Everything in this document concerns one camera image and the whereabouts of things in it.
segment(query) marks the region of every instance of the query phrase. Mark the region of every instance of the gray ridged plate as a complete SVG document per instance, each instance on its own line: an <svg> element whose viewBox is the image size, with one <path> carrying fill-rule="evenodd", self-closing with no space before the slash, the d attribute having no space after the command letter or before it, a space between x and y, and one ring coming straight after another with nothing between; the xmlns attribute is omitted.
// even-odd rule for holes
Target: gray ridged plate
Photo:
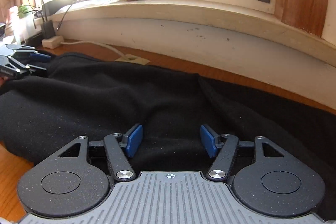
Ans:
<svg viewBox="0 0 336 224"><path fill-rule="evenodd" d="M200 172L142 172L131 182L117 183L93 210L66 219L28 214L20 224L227 223L320 224L315 215L279 219L241 205L228 186L205 180Z"/></svg>

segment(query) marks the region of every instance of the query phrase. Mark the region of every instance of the white wall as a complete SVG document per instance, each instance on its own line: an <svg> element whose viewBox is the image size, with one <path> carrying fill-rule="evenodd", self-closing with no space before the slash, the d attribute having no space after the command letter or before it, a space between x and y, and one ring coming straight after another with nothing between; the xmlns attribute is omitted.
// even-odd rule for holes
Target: white wall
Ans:
<svg viewBox="0 0 336 224"><path fill-rule="evenodd" d="M251 35L191 23L128 18L64 21L58 34L209 65L281 87L336 109L335 67Z"/></svg>
<svg viewBox="0 0 336 224"><path fill-rule="evenodd" d="M328 1L322 38L336 45L336 0Z"/></svg>

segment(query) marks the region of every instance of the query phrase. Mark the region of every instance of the white plug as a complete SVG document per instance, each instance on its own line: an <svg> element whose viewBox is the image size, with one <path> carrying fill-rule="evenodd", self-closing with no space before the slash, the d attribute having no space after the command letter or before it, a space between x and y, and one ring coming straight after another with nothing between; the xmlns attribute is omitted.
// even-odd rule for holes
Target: white plug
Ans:
<svg viewBox="0 0 336 224"><path fill-rule="evenodd" d="M64 38L61 35L57 35L49 39L43 39L42 46L44 48L57 48L63 42L64 42Z"/></svg>

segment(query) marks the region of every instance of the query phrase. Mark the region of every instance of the black device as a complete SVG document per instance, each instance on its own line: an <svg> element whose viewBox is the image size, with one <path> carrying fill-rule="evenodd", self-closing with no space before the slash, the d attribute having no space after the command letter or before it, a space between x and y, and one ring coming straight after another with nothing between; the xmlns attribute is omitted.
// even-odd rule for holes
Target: black device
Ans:
<svg viewBox="0 0 336 224"><path fill-rule="evenodd" d="M39 53L34 47L17 44L0 46L0 77L21 79L26 75L46 76L46 68L32 65L30 61L47 63L50 55Z"/></svg>
<svg viewBox="0 0 336 224"><path fill-rule="evenodd" d="M37 34L33 35L32 37L29 37L25 40L26 46L31 47L39 47L42 45L42 40L44 39L42 32L38 32Z"/></svg>
<svg viewBox="0 0 336 224"><path fill-rule="evenodd" d="M55 33L54 26L53 26L53 21L49 20L49 21L43 22L41 24L41 31L42 31L44 39L49 39L49 38L54 37L56 33Z"/></svg>
<svg viewBox="0 0 336 224"><path fill-rule="evenodd" d="M33 167L17 187L28 212L20 223L323 223L315 214L322 178L265 137L240 141L203 125L201 141L215 158L206 174L136 175L127 158L142 136L139 124L102 141L79 136ZM232 175L247 156L250 164Z"/></svg>

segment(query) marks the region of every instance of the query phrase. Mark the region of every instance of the white cable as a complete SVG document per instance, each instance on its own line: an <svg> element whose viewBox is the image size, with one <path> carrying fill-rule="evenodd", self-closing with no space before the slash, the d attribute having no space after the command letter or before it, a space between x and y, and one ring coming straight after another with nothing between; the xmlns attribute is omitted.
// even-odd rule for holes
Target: white cable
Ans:
<svg viewBox="0 0 336 224"><path fill-rule="evenodd" d="M121 57L125 58L126 60L128 60L128 58L119 50L117 50L116 48L110 46L110 45L106 45L104 43L98 43L98 42L93 42L93 41L77 41L77 42L62 42L61 44L63 45L74 45L74 44L82 44L82 43L91 43L91 44L95 44L101 47L105 47L109 50L114 51L116 54L120 55Z"/></svg>

